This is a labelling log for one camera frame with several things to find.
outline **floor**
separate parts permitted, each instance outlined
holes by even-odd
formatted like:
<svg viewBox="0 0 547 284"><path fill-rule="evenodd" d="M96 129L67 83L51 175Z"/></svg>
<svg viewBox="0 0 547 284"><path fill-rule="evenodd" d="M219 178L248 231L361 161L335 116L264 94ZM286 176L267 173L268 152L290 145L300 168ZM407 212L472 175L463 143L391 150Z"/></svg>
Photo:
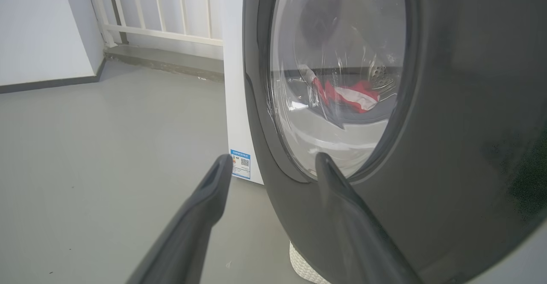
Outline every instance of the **floor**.
<svg viewBox="0 0 547 284"><path fill-rule="evenodd" d="M0 283L123 283L215 158L224 86L107 62L0 95ZM202 284L307 283L263 186L234 178Z"/></svg>

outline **front-loading washing machine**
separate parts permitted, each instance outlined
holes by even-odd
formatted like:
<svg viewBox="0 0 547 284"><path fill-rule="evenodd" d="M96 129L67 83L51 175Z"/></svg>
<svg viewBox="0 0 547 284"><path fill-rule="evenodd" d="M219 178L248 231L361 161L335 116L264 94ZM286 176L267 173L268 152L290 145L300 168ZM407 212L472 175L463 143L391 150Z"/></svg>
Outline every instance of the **front-loading washing machine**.
<svg viewBox="0 0 547 284"><path fill-rule="evenodd" d="M547 0L224 0L223 33L234 175L320 276L358 272L322 152L423 283L545 282Z"/></svg>

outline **round glass door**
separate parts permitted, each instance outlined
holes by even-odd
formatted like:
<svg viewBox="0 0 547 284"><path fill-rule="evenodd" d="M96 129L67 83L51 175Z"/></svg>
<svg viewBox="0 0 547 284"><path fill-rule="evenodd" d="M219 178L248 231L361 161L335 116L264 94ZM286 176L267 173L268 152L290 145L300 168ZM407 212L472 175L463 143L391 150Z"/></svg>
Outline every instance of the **round glass door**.
<svg viewBox="0 0 547 284"><path fill-rule="evenodd" d="M312 178L320 151L349 177L397 103L404 0L277 0L273 17L269 87L285 149Z"/></svg>

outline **red and white cloth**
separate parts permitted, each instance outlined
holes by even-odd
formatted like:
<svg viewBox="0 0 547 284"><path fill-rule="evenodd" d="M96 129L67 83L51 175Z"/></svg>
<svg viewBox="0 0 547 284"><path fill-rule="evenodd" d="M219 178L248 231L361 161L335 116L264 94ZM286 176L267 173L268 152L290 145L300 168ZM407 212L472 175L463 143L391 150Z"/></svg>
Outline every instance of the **red and white cloth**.
<svg viewBox="0 0 547 284"><path fill-rule="evenodd" d="M361 80L352 86L337 87L333 87L329 81L326 81L325 87L323 87L313 70L306 65L299 67L304 73L306 82L317 88L317 92L326 105L330 101L336 101L353 107L358 113L365 113L375 107L379 101L379 93L372 90L371 83L368 81Z"/></svg>

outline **metal railing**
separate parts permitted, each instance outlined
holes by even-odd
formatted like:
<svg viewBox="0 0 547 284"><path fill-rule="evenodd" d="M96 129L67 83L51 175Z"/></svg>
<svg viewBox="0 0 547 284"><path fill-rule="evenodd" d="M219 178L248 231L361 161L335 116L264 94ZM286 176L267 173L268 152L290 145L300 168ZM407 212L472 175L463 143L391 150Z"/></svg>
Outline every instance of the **metal railing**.
<svg viewBox="0 0 547 284"><path fill-rule="evenodd" d="M129 27L126 25L124 12L121 7L121 0L115 0L115 2L113 2L113 5L112 5L113 7L115 7L115 10L118 12L118 15L119 15L119 23L115 23L115 24L109 22L106 9L104 8L103 0L94 0L97 7L98 15L100 17L99 20L102 22L101 27L105 37L105 41L110 47L113 47L116 45L112 35L110 34L111 31L169 38L174 40L196 42L199 44L210 44L213 46L222 46L223 41L221 39L215 39L212 37L211 0L206 0L206 17L207 17L207 27L208 27L207 35L209 35L208 37L201 37L201 36L187 34L188 18L186 17L186 2L185 0L178 0L178 1L180 3L180 9L181 9L181 15L182 15L183 34L166 31L165 14L162 8L162 0L156 0L156 5L158 7L158 13L159 13L159 19L160 19L160 26L162 28L161 31L151 30L146 28L146 25L144 22L144 15L142 11L141 0L135 0L135 7L137 9L140 27Z"/></svg>

